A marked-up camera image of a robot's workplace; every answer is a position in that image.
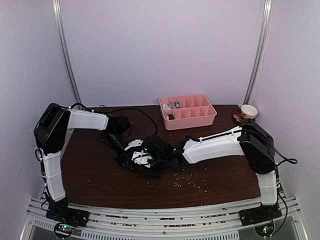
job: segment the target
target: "dark brown tabletop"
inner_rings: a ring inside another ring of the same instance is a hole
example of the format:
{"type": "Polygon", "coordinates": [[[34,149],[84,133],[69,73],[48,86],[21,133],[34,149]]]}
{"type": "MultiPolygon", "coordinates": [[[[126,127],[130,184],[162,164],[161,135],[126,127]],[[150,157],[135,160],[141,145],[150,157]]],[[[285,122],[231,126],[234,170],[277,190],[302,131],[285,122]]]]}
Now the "dark brown tabletop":
{"type": "MultiPolygon", "coordinates": [[[[167,131],[159,106],[135,107],[158,125],[158,135],[174,145],[187,135],[204,137],[237,126],[232,113],[237,105],[214,105],[213,125],[167,131]]],[[[109,112],[117,107],[99,108],[109,112]]],[[[148,118],[138,111],[124,110],[132,122],[126,140],[143,139],[154,132],[148,118]]],[[[115,162],[96,130],[76,129],[61,161],[62,178],[70,203],[126,209],[182,208],[240,201],[260,196],[256,175],[244,156],[226,156],[192,164],[183,172],[165,170],[160,179],[131,172],[115,162]]]]}

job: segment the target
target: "black and white robotic arm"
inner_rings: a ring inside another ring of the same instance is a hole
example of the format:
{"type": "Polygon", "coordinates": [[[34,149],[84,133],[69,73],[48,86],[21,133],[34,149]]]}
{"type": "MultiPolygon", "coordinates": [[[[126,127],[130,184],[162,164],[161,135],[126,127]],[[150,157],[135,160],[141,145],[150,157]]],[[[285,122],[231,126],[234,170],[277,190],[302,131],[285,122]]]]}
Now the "black and white robotic arm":
{"type": "Polygon", "coordinates": [[[127,144],[122,134],[130,127],[130,121],[122,115],[115,117],[88,109],[76,110],[56,103],[48,106],[34,129],[41,175],[49,202],[48,218],[59,221],[70,214],[73,219],[76,215],[87,218],[87,213],[74,212],[68,208],[63,186],[60,161],[69,129],[101,131],[105,142],[117,152],[115,161],[120,166],[154,178],[159,178],[162,170],[167,168],[179,171],[185,163],[196,164],[224,156],[245,155],[258,178],[261,206],[273,215],[279,213],[274,140],[254,121],[245,121],[241,126],[211,136],[187,137],[175,146],[157,135],[127,144]]]}

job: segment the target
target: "pink box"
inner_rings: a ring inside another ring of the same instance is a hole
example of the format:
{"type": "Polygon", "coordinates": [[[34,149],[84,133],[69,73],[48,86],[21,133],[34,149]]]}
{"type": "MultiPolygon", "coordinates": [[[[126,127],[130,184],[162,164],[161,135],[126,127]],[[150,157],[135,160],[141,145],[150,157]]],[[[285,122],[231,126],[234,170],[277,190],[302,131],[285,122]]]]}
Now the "pink box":
{"type": "Polygon", "coordinates": [[[214,123],[217,115],[214,107],[202,94],[161,97],[159,103],[165,129],[169,131],[209,126],[214,123]],[[178,102],[180,108],[163,110],[161,104],[168,104],[171,108],[170,102],[178,102]],[[169,114],[172,114],[174,119],[166,119],[169,114]]]}

